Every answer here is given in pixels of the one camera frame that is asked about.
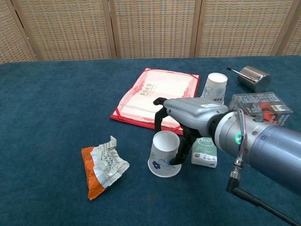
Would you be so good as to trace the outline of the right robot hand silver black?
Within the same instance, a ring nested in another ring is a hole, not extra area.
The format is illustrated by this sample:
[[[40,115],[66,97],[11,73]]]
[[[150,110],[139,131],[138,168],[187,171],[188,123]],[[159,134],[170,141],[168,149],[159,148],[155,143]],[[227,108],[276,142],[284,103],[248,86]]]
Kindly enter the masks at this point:
[[[158,97],[154,105],[162,108],[155,113],[155,132],[161,131],[161,123],[167,116],[176,120],[183,130],[178,152],[170,165],[182,164],[197,138],[213,137],[214,128],[223,116],[230,112],[226,105],[200,97],[171,98]]]

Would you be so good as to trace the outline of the paper cup light blue flower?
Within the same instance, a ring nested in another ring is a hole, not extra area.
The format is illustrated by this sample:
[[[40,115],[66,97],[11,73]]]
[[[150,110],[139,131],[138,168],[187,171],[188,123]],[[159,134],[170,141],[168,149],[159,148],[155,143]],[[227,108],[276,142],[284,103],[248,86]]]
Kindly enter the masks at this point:
[[[224,104],[228,77],[222,73],[210,73],[207,77],[201,98]]]

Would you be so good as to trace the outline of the paper cup dark blue flower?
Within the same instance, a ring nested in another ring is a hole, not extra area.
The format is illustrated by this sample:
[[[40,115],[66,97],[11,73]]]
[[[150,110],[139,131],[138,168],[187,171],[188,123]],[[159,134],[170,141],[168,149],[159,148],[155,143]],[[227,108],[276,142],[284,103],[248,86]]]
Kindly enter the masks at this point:
[[[176,156],[179,145],[180,139],[174,132],[163,130],[156,133],[148,159],[149,170],[161,178],[177,175],[182,165],[170,165],[170,161]]]

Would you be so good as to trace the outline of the green white tissue pack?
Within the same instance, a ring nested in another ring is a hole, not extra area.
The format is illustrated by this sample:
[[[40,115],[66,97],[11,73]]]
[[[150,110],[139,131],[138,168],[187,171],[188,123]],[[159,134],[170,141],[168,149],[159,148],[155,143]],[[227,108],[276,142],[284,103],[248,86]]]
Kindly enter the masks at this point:
[[[191,163],[195,165],[216,168],[217,147],[210,137],[197,138],[191,148]]]

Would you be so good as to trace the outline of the black tipped metal stick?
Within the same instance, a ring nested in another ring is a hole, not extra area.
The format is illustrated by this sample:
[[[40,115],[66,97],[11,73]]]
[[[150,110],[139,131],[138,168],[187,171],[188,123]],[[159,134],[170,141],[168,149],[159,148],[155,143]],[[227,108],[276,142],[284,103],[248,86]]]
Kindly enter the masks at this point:
[[[244,80],[246,80],[246,81],[248,81],[248,82],[255,83],[255,80],[253,80],[252,78],[248,77],[248,76],[245,75],[245,74],[242,74],[241,72],[238,72],[238,71],[236,71],[236,70],[234,70],[234,69],[232,69],[232,68],[230,68],[230,67],[227,67],[227,70],[232,71],[232,72],[238,74],[241,78],[243,78]]]

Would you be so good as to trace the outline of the clear box of capsules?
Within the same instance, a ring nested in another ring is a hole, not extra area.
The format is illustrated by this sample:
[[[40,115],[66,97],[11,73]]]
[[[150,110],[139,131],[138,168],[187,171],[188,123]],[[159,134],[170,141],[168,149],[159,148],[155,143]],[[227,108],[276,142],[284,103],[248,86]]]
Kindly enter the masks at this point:
[[[263,115],[263,120],[279,126],[284,126],[293,111],[273,92],[235,94],[232,96],[229,108],[241,108],[245,114],[255,117]]]

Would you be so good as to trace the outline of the shiny steel cup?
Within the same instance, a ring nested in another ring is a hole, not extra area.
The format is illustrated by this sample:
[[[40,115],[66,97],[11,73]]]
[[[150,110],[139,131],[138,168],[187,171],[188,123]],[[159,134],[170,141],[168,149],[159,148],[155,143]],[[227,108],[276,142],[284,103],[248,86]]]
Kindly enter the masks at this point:
[[[264,92],[271,82],[271,75],[251,66],[245,66],[239,72],[255,80],[255,83],[248,82],[238,75],[238,81],[255,93]]]

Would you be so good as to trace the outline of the woven folding screen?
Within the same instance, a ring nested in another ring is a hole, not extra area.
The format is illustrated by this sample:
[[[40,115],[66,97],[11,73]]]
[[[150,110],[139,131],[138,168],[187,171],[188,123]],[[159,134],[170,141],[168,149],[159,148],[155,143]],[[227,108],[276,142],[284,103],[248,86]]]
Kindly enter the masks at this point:
[[[0,0],[0,64],[301,55],[301,0]]]

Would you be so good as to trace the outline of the crumpled orange silver wrapper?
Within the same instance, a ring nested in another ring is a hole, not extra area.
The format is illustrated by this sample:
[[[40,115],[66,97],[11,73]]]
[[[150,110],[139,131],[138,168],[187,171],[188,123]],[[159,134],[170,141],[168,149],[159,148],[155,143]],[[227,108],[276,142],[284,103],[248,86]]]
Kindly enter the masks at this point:
[[[85,168],[88,194],[91,201],[114,184],[128,170],[129,162],[123,160],[117,152],[117,139],[98,146],[81,149]]]

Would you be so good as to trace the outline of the blue carpet table cover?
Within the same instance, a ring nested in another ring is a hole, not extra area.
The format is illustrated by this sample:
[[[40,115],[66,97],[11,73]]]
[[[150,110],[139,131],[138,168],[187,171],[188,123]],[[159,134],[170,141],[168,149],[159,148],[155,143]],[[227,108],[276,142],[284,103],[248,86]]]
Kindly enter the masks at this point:
[[[110,119],[145,68],[228,77],[225,104],[247,93],[229,68],[271,75],[269,92],[301,131],[301,56],[42,61],[0,65],[0,226],[289,226],[226,191],[233,157],[215,169],[186,160],[171,178],[148,168],[150,129]],[[81,149],[117,139],[129,169],[96,199],[87,197]]]

